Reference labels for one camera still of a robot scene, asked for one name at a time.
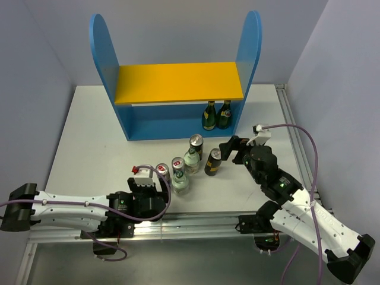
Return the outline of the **clear Chang bottle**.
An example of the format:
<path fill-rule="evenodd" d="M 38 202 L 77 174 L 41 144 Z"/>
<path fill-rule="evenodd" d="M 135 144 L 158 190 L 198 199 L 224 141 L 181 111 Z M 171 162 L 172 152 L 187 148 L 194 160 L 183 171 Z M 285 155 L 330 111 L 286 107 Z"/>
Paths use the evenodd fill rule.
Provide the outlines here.
<path fill-rule="evenodd" d="M 193 147 L 188 149 L 183 159 L 185 162 L 185 172 L 187 174 L 197 173 L 200 165 L 200 156 Z"/>
<path fill-rule="evenodd" d="M 189 179 L 182 170 L 176 171 L 172 179 L 172 189 L 178 195 L 184 194 L 189 189 Z"/>

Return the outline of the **blue silver Red Bull can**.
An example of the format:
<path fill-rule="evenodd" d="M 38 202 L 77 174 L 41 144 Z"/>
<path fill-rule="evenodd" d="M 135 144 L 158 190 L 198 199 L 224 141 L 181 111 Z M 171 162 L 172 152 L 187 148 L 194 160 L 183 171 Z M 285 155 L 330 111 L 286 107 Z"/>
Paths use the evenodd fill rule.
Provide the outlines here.
<path fill-rule="evenodd" d="M 163 175 L 163 177 L 164 177 L 165 180 L 168 182 L 168 184 L 170 184 L 170 182 L 171 182 L 171 177 L 170 177 L 170 169 L 169 169 L 168 165 L 165 164 L 165 163 L 159 163 L 159 164 L 156 166 L 156 170 L 157 170 L 161 175 Z"/>

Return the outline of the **silver gold Red Bull can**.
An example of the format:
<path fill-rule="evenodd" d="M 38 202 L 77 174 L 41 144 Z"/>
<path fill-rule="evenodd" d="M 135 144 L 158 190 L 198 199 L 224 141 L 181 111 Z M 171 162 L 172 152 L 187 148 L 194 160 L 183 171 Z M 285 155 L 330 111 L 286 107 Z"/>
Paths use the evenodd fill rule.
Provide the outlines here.
<path fill-rule="evenodd" d="M 174 176 L 179 171 L 181 171 L 183 174 L 185 174 L 185 162 L 184 162 L 184 159 L 182 157 L 174 157 L 172 159 L 171 166 L 172 166 Z"/>

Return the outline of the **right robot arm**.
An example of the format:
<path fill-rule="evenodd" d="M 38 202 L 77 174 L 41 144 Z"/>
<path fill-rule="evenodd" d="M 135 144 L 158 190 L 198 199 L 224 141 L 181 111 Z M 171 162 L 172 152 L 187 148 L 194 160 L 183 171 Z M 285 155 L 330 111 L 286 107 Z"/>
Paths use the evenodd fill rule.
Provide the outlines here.
<path fill-rule="evenodd" d="M 374 238 L 348 228 L 313 201 L 296 178 L 279 168 L 271 147 L 234 135 L 219 148 L 223 161 L 237 152 L 232 162 L 245 166 L 268 198 L 254 215 L 239 217 L 240 232 L 283 232 L 320 255 L 340 281 L 353 284 L 371 257 Z"/>

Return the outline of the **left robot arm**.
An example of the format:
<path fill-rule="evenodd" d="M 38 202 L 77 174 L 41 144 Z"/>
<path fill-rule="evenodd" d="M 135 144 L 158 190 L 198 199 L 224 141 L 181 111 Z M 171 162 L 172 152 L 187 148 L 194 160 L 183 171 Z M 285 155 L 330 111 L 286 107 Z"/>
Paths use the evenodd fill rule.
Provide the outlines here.
<path fill-rule="evenodd" d="M 54 226 L 107 238 L 143 221 L 160 220 L 171 199 L 167 182 L 159 179 L 160 190 L 154 182 L 142 185 L 134 178 L 129 178 L 127 184 L 128 192 L 76 197 L 38 191 L 35 183 L 26 183 L 1 204 L 5 207 L 1 230 L 26 232 L 33 226 Z"/>

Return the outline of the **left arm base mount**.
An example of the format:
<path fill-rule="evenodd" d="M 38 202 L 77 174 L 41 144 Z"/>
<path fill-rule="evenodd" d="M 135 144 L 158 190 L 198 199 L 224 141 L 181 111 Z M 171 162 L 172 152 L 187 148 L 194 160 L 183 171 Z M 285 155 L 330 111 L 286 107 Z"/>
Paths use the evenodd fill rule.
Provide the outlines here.
<path fill-rule="evenodd" d="M 106 223 L 101 222 L 98 229 L 93 232 L 81 231 L 80 239 L 92 241 L 92 251 L 95 258 L 104 262 L 125 260 L 128 256 L 126 250 L 120 247 L 121 239 L 134 236 L 134 223 Z"/>

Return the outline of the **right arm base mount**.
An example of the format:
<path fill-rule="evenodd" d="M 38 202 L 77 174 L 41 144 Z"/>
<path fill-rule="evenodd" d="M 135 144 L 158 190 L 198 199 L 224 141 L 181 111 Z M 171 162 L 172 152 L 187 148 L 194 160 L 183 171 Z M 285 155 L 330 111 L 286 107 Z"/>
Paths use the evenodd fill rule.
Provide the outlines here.
<path fill-rule="evenodd" d="M 274 230 L 270 222 L 260 215 L 240 215 L 235 230 L 242 235 L 254 236 L 255 246 L 259 252 L 276 251 L 280 247 L 278 231 Z"/>

